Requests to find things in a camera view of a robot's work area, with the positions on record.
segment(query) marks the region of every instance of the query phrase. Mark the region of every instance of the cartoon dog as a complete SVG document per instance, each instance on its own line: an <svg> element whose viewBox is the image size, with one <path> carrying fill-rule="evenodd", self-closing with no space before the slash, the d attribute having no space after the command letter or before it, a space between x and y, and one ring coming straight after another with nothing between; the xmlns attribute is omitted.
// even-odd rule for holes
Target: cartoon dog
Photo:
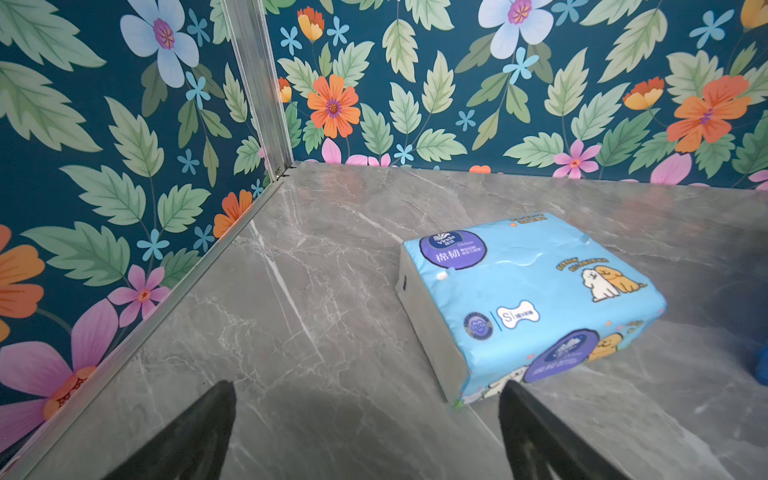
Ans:
<svg viewBox="0 0 768 480"><path fill-rule="evenodd" d="M628 279L622 272L612 269L609 266L599 265L594 269L622 293L637 292L641 287L645 286L642 283L637 283L634 280Z"/></svg>
<svg viewBox="0 0 768 480"><path fill-rule="evenodd" d="M489 396L496 395L497 393L501 393L501 391L504 389L504 385L507 384L507 381L511 380L513 382L520 383L523 380L523 375L525 375L526 370L528 370L528 365L522 366L519 369L515 370L514 372L510 373L509 375L506 375L502 377L498 382L493 382L488 390L482 398L487 399Z"/></svg>
<svg viewBox="0 0 768 480"><path fill-rule="evenodd" d="M601 359L604 356L609 356L617 352L619 343L624 340L624 337L620 333L614 333L609 335L598 343L598 346L592 350L589 354L588 362L594 362L597 359Z"/></svg>
<svg viewBox="0 0 768 480"><path fill-rule="evenodd" d="M603 278L597 271L587 268L581 272L581 278L584 279L584 286L592 289L592 301L599 302L607 298L619 296L619 291L611 282Z"/></svg>

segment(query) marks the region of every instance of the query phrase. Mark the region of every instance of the bone-shaped label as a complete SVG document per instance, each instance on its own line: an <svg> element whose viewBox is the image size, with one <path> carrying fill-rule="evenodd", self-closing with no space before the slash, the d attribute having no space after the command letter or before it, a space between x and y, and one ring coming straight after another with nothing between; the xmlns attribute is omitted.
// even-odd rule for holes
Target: bone-shaped label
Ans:
<svg viewBox="0 0 768 480"><path fill-rule="evenodd" d="M520 305L511 309L500 306L496 310L496 313L502 319L504 326L508 329L515 328L518 325L518 322L521 320L531 320L532 322L537 322L540 318L538 311L536 311L536 308L533 306L533 303L528 302L527 300L523 300L520 302Z"/></svg>

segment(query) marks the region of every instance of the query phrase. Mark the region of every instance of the gray marble floor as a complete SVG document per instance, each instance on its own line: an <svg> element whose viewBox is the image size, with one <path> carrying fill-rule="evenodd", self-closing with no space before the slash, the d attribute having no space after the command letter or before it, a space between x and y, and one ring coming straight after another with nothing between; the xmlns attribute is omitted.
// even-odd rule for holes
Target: gray marble floor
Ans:
<svg viewBox="0 0 768 480"><path fill-rule="evenodd" d="M302 164L29 478L100 478L219 379L223 478L511 478L497 400L450 409L392 286L407 239L549 211L668 312L531 391L629 475L760 478L768 194Z"/></svg>

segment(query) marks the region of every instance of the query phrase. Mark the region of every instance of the floral wallpaper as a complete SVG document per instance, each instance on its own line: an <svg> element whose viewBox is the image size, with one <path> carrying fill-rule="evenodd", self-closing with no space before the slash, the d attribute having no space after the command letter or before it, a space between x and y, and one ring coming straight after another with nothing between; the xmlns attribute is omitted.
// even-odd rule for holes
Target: floral wallpaper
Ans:
<svg viewBox="0 0 768 480"><path fill-rule="evenodd" d="M764 0L264 0L296 159L768 190Z"/></svg>
<svg viewBox="0 0 768 480"><path fill-rule="evenodd" d="M220 0L0 0L0 466L269 182Z"/></svg>

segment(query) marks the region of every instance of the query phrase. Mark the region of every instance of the blue tissue pack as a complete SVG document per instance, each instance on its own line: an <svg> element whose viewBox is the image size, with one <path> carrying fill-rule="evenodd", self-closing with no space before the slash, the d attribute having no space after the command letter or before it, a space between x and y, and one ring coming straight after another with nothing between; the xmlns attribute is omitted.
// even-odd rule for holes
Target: blue tissue pack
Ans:
<svg viewBox="0 0 768 480"><path fill-rule="evenodd" d="M666 309L648 277L552 214L402 245L396 292L461 406L625 349Z"/></svg>

